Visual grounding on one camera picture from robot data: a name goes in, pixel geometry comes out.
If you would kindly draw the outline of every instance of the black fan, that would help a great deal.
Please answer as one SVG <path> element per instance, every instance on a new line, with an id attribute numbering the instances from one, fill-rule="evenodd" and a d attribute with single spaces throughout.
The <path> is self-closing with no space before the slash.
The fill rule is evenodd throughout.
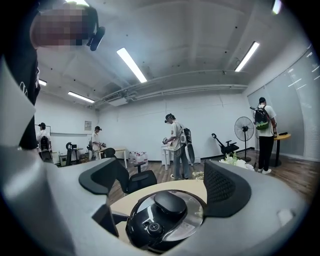
<path id="1" fill-rule="evenodd" d="M 240 158 L 246 162 L 250 162 L 251 158 L 247 157 L 247 141 L 254 135 L 254 124 L 245 116 L 241 116 L 235 121 L 234 133 L 240 141 L 244 142 L 244 157 Z"/>

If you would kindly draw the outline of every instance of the person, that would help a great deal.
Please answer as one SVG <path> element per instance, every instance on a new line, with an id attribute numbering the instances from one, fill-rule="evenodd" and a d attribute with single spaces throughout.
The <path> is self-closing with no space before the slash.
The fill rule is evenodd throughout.
<path id="1" fill-rule="evenodd" d="M 94 33 L 98 18 L 94 8 L 65 2 L 59 9 L 39 12 L 38 3 L 28 5 L 6 35 L 4 59 L 24 95 L 35 105 L 40 91 L 37 49 L 85 44 Z M 19 146 L 38 154 L 35 117 L 27 125 Z"/>
<path id="2" fill-rule="evenodd" d="M 99 140 L 99 134 L 98 134 L 100 131 L 102 131 L 100 126 L 96 126 L 94 128 L 94 133 L 92 133 L 92 136 L 91 136 L 92 151 L 93 151 L 95 160 L 99 159 L 99 150 L 101 150 L 102 148 L 102 143 Z"/>
<path id="3" fill-rule="evenodd" d="M 168 148 L 173 151 L 174 172 L 170 175 L 175 180 L 184 178 L 189 179 L 189 162 L 187 159 L 185 145 L 181 145 L 180 135 L 181 129 L 185 128 L 183 124 L 179 123 L 173 114 L 165 116 L 165 123 L 171 125 L 171 137 L 163 143 L 168 145 Z M 180 159 L 182 161 L 183 176 L 180 174 Z"/>
<path id="4" fill-rule="evenodd" d="M 267 101 L 264 97 L 259 99 L 258 108 L 263 108 L 267 112 L 269 122 L 268 128 L 264 130 L 257 130 L 259 136 L 259 165 L 258 172 L 262 174 L 271 173 L 271 169 L 269 169 L 270 157 L 272 153 L 272 149 L 274 146 L 274 132 L 273 128 L 276 128 L 277 124 L 275 121 L 276 113 L 274 109 L 267 105 Z"/>
<path id="5" fill-rule="evenodd" d="M 41 152 L 41 139 L 43 137 L 46 137 L 48 140 L 48 146 L 50 148 L 50 144 L 51 144 L 51 138 L 50 138 L 50 134 L 46 131 L 46 124 L 44 122 L 39 124 L 40 126 L 40 131 L 38 131 L 35 135 L 36 137 L 36 141 L 39 144 L 39 153 Z"/>

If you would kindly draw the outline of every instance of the cap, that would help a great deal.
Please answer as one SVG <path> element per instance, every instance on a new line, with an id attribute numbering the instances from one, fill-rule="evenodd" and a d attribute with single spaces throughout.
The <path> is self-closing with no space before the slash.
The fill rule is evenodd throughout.
<path id="1" fill-rule="evenodd" d="M 262 103 L 262 102 L 265 102 L 265 101 L 266 101 L 266 99 L 264 97 L 260 97 L 259 103 Z"/>

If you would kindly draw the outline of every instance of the white ceiling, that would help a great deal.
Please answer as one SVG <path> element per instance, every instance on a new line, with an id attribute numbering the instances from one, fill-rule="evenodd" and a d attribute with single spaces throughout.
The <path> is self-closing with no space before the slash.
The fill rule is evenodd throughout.
<path id="1" fill-rule="evenodd" d="M 96 51 L 38 50 L 42 91 L 87 104 L 119 90 L 138 98 L 155 92 L 216 87 L 244 90 L 292 38 L 288 11 L 272 14 L 272 0 L 87 0 L 105 36 Z M 234 72 L 253 41 L 260 47 L 242 72 Z M 116 53 L 125 47 L 148 82 Z"/>

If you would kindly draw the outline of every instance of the white t-shirt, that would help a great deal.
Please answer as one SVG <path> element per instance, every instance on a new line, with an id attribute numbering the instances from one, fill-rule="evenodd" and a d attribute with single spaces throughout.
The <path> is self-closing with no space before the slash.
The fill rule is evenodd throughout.
<path id="1" fill-rule="evenodd" d="M 263 107 L 264 107 L 264 105 L 259 105 L 258 108 L 262 109 Z M 276 113 L 275 113 L 274 109 L 271 106 L 266 105 L 264 109 L 268 113 L 270 119 L 272 119 L 272 118 L 274 118 L 276 116 Z M 272 137 L 273 135 L 274 135 L 274 128 L 272 126 L 271 120 L 269 122 L 269 127 L 267 129 L 258 130 L 258 136 L 259 137 L 260 136 L 262 136 L 262 137 Z"/>
<path id="2" fill-rule="evenodd" d="M 49 141 L 51 141 L 50 134 L 49 134 L 49 132 L 47 132 L 46 130 L 38 131 L 38 132 L 36 133 L 36 135 L 35 135 L 36 141 L 39 143 L 39 146 L 38 146 L 39 152 L 41 152 L 41 147 L 40 147 L 41 139 L 42 139 L 44 136 L 46 136 L 47 139 L 48 139 Z"/>
<path id="3" fill-rule="evenodd" d="M 182 128 L 185 128 L 184 125 L 179 123 L 177 120 L 171 124 L 171 137 L 176 137 L 174 141 L 168 143 L 168 147 L 172 151 L 177 151 L 181 148 L 180 135 Z"/>
<path id="4" fill-rule="evenodd" d="M 100 145 L 95 144 L 94 142 L 100 143 L 99 135 L 96 134 L 95 132 L 92 133 L 92 136 L 91 136 L 92 149 L 93 151 L 100 150 L 101 149 Z"/>

